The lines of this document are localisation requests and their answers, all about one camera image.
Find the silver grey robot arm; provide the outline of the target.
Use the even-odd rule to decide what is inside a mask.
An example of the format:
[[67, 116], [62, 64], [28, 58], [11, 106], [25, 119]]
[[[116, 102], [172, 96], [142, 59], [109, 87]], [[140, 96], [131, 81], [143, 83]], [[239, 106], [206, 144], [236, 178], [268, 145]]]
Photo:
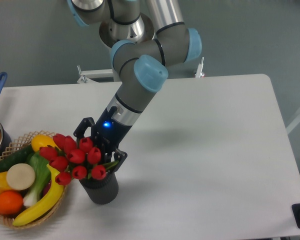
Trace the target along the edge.
[[117, 171], [127, 154], [119, 144], [168, 78], [167, 68], [200, 56], [198, 31], [187, 28], [176, 0], [149, 0], [149, 15], [138, 0], [70, 0], [68, 7], [80, 26], [100, 23], [99, 35], [110, 49], [110, 62], [121, 86], [97, 121], [82, 120], [75, 130], [81, 139], [87, 128], [101, 150], [108, 173]]

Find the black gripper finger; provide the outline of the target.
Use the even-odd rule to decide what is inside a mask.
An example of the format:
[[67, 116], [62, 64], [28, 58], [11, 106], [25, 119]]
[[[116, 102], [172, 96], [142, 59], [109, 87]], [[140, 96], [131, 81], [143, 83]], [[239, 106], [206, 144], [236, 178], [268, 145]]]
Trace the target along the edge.
[[127, 157], [128, 154], [125, 151], [116, 148], [112, 153], [105, 155], [103, 165], [108, 173], [114, 173], [121, 167]]
[[73, 132], [73, 135], [76, 138], [77, 143], [79, 143], [79, 141], [85, 137], [86, 130], [88, 128], [91, 128], [94, 124], [95, 121], [92, 117], [85, 117], [81, 120], [81, 122], [78, 124], [78, 126]]

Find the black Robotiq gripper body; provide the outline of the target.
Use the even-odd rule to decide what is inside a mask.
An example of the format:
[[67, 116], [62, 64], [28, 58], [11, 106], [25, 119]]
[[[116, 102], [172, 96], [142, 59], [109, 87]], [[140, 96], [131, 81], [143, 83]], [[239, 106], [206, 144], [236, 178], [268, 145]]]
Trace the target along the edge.
[[112, 153], [132, 128], [112, 118], [117, 110], [117, 106], [112, 106], [110, 110], [105, 109], [95, 125], [91, 127], [90, 138], [100, 149], [103, 160], [110, 160]]

